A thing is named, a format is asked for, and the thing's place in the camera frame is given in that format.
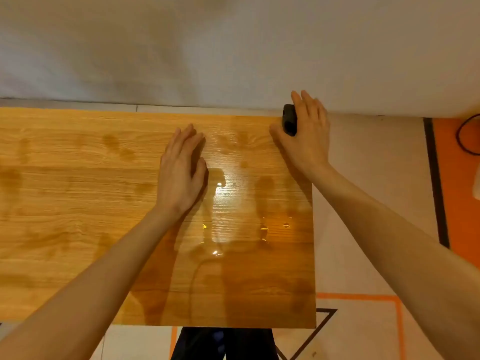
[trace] glossy wooden surface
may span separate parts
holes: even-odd
[[[143,217],[166,142],[192,122],[207,188],[115,322],[314,327],[312,187],[274,145],[275,120],[0,108],[0,320],[26,318]]]

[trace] small black device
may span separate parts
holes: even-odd
[[[283,131],[290,136],[295,136],[297,133],[297,112],[294,105],[283,106],[282,126]]]

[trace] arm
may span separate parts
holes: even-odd
[[[370,197],[328,163],[327,111],[292,92],[297,135],[270,127],[293,164],[337,212],[363,253],[445,359],[480,358],[480,272]]]
[[[206,172],[191,156],[203,139],[177,129],[160,164],[155,207],[95,261],[0,342],[3,359],[89,359],[135,278],[166,231],[197,198]]]

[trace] black line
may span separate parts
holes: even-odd
[[[279,347],[277,345],[275,345],[276,347],[276,353],[279,355],[279,357],[282,359],[282,360],[289,360],[287,359],[287,357],[280,351]]]
[[[437,218],[438,239],[440,243],[450,248],[448,239],[447,216],[445,214],[444,195],[440,180],[440,169],[438,167],[437,148],[435,144],[434,124],[431,117],[423,118],[425,139],[427,141],[428,162],[430,166],[431,188],[433,190],[433,203],[435,205],[435,216]]]
[[[332,318],[332,316],[335,314],[335,312],[337,312],[337,310],[335,308],[317,308],[317,312],[324,312],[324,313],[328,313],[328,316],[326,316],[323,321],[321,321],[321,323],[318,325],[317,328],[315,328],[315,331],[313,331],[311,333],[310,336],[308,336],[308,339],[305,340],[305,342],[303,343],[302,346],[299,347],[299,349],[297,350],[297,352],[295,354],[293,354],[293,356],[291,357],[290,360],[295,360],[299,355],[300,353],[307,347],[307,345],[310,343],[310,341],[313,340],[313,338],[315,337],[315,335],[317,333],[319,333],[319,331],[322,329],[323,326],[325,326],[328,322],[328,320],[330,320],[330,318]]]

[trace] person's left hand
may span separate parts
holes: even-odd
[[[192,124],[177,128],[160,160],[155,210],[177,221],[197,199],[206,177],[205,159],[198,160],[192,175],[192,153],[204,138]]]

